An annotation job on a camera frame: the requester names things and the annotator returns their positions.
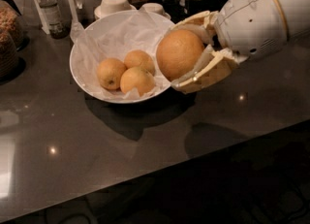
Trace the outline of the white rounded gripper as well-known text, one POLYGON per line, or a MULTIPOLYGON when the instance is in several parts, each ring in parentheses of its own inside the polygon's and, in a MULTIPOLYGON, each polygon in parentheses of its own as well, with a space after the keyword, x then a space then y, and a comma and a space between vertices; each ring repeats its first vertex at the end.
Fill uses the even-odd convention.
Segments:
POLYGON ((248 57, 257 59, 279 51, 289 38, 279 0, 228 0, 220 12, 194 14, 170 30, 189 30, 208 45, 194 68, 171 83, 184 94, 225 79, 248 57), (216 34, 223 49, 212 46, 216 34))

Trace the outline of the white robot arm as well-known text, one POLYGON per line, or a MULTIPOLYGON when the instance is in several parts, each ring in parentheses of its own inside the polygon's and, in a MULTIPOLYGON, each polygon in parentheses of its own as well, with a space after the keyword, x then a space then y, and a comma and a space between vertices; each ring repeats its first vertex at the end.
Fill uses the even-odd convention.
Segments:
POLYGON ((206 48, 194 68, 171 83, 183 93, 200 91, 229 76, 246 61, 261 59, 310 31, 310 0, 228 0, 178 22, 175 30, 195 32, 206 48))

